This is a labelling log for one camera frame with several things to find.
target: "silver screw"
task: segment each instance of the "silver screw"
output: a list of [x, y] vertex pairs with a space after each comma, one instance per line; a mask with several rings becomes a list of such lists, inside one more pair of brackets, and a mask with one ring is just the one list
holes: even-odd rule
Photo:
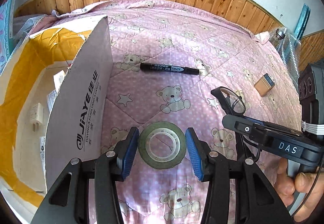
[[71, 160], [71, 164], [72, 164], [72, 165], [76, 165], [79, 161], [80, 161], [79, 158], [73, 158], [73, 159]]
[[115, 156], [115, 152], [114, 151], [108, 151], [108, 152], [106, 152], [106, 156], [107, 157], [114, 157]]
[[210, 151], [210, 152], [209, 152], [209, 155], [210, 155], [211, 157], [217, 157], [217, 156], [218, 156], [218, 152], [216, 152], [216, 151]]
[[254, 162], [253, 162], [253, 160], [252, 160], [251, 158], [246, 158], [246, 159], [245, 159], [245, 163], [246, 163], [247, 165], [252, 165]]

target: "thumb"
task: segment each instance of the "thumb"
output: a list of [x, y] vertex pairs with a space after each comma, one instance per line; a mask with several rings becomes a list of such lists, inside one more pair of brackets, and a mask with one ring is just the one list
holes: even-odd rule
[[[315, 177], [316, 173], [299, 173], [295, 179], [296, 190], [300, 193], [308, 193], [314, 183]], [[295, 221], [300, 222], [310, 216], [310, 214], [313, 212], [318, 202], [320, 201], [323, 192], [324, 173], [320, 173], [320, 176], [310, 196], [301, 207], [301, 209], [296, 213], [294, 217]]]

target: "pink quilt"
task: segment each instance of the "pink quilt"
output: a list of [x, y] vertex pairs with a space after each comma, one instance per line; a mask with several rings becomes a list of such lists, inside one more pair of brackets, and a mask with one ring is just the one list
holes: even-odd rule
[[[300, 128], [297, 92], [278, 53], [267, 42], [268, 33], [254, 36], [208, 12], [162, 0], [112, 0], [56, 15], [61, 20], [55, 24], [94, 15], [111, 19], [114, 65], [103, 117], [102, 152], [123, 140], [132, 126], [141, 132], [156, 121], [169, 121], [183, 132], [193, 127], [211, 149], [236, 159], [234, 132], [223, 128], [225, 113], [210, 94], [219, 86], [242, 96], [247, 116]], [[140, 62], [198, 68], [200, 75], [142, 72]], [[253, 85], [265, 73], [276, 86], [262, 98]], [[171, 152], [172, 143], [160, 138], [151, 147], [163, 156]], [[263, 151], [257, 163], [272, 183], [278, 159]], [[228, 223], [234, 223], [234, 182], [230, 186]], [[195, 177], [188, 153], [174, 168], [156, 170], [137, 152], [130, 176], [117, 183], [125, 223], [200, 223], [207, 188], [208, 183]], [[90, 220], [95, 222], [93, 207]]]

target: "white cable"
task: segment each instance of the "white cable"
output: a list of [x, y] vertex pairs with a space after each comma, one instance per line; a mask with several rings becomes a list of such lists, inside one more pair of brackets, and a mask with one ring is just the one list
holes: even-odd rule
[[302, 121], [303, 132], [307, 131], [315, 135], [324, 135], [324, 124], [311, 124]]

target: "fingernail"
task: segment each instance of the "fingernail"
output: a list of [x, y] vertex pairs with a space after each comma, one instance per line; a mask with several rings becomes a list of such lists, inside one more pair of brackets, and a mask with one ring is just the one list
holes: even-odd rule
[[306, 175], [304, 173], [299, 174], [299, 181], [301, 186], [304, 186], [306, 184]]
[[287, 186], [286, 188], [285, 188], [285, 194], [286, 195], [291, 195], [292, 193], [294, 192], [294, 187], [293, 186]]

